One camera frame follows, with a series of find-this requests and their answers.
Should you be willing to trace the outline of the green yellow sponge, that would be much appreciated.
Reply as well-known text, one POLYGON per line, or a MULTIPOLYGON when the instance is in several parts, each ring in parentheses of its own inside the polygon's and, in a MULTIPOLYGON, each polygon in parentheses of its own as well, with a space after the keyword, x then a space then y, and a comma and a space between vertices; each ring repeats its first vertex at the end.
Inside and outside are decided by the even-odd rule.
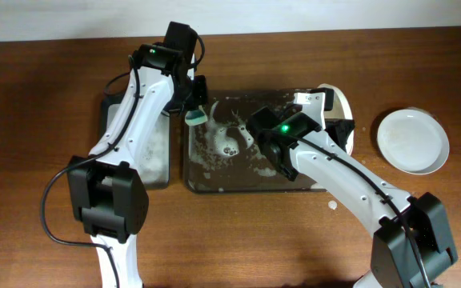
POLYGON ((193 110, 188 110, 185 114, 184 122, 188 126, 198 126, 208 121, 206 112, 203 106, 198 106, 193 110))

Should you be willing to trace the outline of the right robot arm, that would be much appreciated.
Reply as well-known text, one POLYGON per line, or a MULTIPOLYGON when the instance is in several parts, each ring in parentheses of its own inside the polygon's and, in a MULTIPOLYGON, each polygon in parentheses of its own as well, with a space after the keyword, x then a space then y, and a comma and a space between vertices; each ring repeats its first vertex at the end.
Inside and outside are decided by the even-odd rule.
POLYGON ((246 129, 275 170, 290 181, 314 180, 341 202, 372 238, 370 269, 357 287, 434 287, 458 260, 443 203, 416 198, 350 155, 355 121, 343 92, 322 84, 296 92, 291 116, 255 111, 246 129))

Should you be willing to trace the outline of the cream plate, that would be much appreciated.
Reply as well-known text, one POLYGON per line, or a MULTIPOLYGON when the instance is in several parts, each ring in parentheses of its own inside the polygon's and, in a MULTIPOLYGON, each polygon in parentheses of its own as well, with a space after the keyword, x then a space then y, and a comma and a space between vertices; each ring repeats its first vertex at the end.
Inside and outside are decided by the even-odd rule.
POLYGON ((319 88, 328 88, 334 91, 332 110, 323 112, 326 122, 335 119, 353 120, 350 103, 345 94, 337 86, 323 83, 319 85, 319 88))

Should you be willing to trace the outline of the pale blue plate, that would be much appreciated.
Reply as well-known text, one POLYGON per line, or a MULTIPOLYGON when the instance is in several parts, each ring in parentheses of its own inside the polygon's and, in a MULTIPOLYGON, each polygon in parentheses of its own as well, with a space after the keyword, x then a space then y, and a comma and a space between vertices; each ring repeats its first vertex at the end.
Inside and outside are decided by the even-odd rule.
POLYGON ((427 111, 410 107, 395 110, 379 123, 376 143, 394 168, 407 174, 431 174, 450 154, 446 131, 427 111))

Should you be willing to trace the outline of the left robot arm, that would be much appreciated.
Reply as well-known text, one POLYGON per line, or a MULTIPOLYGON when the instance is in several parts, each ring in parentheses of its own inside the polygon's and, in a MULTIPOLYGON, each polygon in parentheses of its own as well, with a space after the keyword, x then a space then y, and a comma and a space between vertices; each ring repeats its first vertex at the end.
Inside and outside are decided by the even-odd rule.
POLYGON ((122 102, 87 157, 66 168, 74 219, 90 235, 105 287, 141 287, 137 235, 149 198, 143 179, 146 144, 164 113, 185 115, 188 126, 207 120, 203 76, 194 46, 143 45, 130 56, 130 79, 122 102))

